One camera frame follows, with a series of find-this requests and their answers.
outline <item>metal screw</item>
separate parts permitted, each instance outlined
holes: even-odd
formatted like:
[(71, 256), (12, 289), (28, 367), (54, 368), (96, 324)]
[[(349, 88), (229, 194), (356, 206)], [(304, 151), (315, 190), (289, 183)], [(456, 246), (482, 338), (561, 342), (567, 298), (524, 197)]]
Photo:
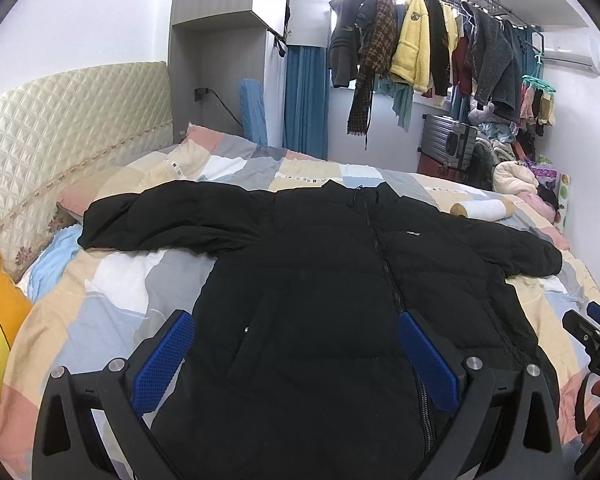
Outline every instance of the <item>metal screw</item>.
[(57, 366), (53, 370), (51, 370), (51, 376), (54, 379), (58, 379), (58, 378), (62, 377), (63, 375), (64, 375), (64, 367), (63, 366)]
[(529, 365), (526, 367), (526, 373), (532, 377), (538, 377), (538, 375), (540, 375), (540, 368), (538, 368), (536, 365)]
[(466, 365), (471, 368), (471, 370), (481, 370), (482, 360), (479, 357), (469, 357), (466, 360)]
[(111, 361), (109, 363), (109, 370), (111, 370), (112, 372), (119, 372), (124, 367), (125, 367), (125, 360), (124, 359), (120, 359), (120, 358), (113, 359), (113, 361)]

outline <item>zipper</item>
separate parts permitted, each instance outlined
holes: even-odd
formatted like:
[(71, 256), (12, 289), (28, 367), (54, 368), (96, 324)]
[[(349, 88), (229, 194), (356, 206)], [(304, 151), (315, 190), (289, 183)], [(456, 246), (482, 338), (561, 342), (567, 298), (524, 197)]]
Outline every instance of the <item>zipper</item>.
[[(353, 195), (354, 203), (356, 201), (356, 195), (359, 191), (362, 191), (362, 189), (363, 186), (359, 186), (355, 190)], [(398, 315), (400, 316), (400, 314), (405, 311), (404, 304), (402, 302), (402, 296), (398, 291), (398, 286), (395, 284), (394, 276), (392, 275), (391, 270), (389, 269), (389, 264), (386, 258), (384, 257), (384, 254), (382, 254), (382, 249), (380, 248), (380, 241), (378, 240), (378, 234), (376, 234), (376, 230), (371, 225), (371, 218), (369, 217), (369, 210), (366, 204), (366, 197), (364, 193), (362, 194), (362, 199), (365, 207), (366, 226), (369, 227), (371, 233), (373, 234), (374, 247), (376, 248), (376, 252), (380, 256), (380, 260), (382, 261), (384, 276), (391, 286), (392, 295), (394, 297), (394, 306), (398, 312)], [(422, 422), (422, 429), (424, 433), (425, 450), (426, 454), (429, 454), (429, 452), (433, 449), (433, 444), (436, 440), (436, 433), (433, 429), (433, 423), (431, 421), (431, 416), (429, 413), (429, 396), (427, 395), (427, 389), (424, 383), (420, 380), (420, 377), (418, 376), (418, 373), (416, 372), (415, 368), (413, 369), (413, 376), (415, 377), (416, 389), (418, 390), (418, 403), (420, 405), (420, 421)]]

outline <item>quilted headboard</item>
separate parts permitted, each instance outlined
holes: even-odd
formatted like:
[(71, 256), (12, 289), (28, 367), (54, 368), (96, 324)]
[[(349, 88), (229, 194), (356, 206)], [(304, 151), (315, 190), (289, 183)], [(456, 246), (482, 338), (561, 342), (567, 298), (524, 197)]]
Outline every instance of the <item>quilted headboard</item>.
[(17, 280), (66, 225), (66, 184), (173, 142), (164, 62), (43, 77), (0, 95), (0, 251)]

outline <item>plaid scarf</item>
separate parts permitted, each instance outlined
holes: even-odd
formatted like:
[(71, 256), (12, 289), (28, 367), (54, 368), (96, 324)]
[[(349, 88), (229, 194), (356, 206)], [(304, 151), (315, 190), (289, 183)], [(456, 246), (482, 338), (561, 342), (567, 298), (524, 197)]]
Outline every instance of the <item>plaid scarf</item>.
[(360, 70), (353, 94), (347, 133), (364, 135), (369, 130), (370, 112), (374, 95), (376, 74), (387, 77), (395, 52), (395, 4), (394, 0), (378, 0), (376, 20), (371, 25), (360, 54)]

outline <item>patchwork quilt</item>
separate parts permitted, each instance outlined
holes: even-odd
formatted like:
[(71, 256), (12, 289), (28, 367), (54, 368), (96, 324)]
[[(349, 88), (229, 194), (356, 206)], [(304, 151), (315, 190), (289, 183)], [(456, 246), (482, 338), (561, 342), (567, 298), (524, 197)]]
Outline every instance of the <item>patchwork quilt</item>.
[[(499, 196), (419, 174), (316, 160), (191, 126), (185, 142), (169, 155), (154, 152), (113, 172), (96, 198), (141, 192), (176, 179), (271, 191), (317, 187), (327, 180), (351, 188), (387, 182), (398, 194), (445, 212), (461, 200)], [(508, 198), (516, 211), (502, 223), (551, 239), (546, 219), (521, 199)], [(560, 434), (567, 442), (576, 437), (573, 409), (588, 357), (563, 330), (561, 319), (569, 309), (585, 315), (589, 301), (600, 304), (600, 290), (581, 261), (571, 253), (562, 254), (564, 265), (557, 276), (516, 276), (507, 281), (516, 288), (540, 345), (557, 370)], [(56, 287), (35, 304), (11, 350), (0, 401), (0, 458), (16, 478), (30, 479), (36, 419), (50, 370), (64, 365), (74, 374), (88, 372), (102, 369), (115, 357), (128, 357), (174, 310), (192, 311), (213, 266), (212, 258), (186, 250), (78, 253)], [(587, 407), (592, 406), (593, 400), (587, 398)], [(145, 415), (147, 424), (154, 415)], [(96, 423), (120, 477), (132, 478), (101, 413), (96, 414)]]

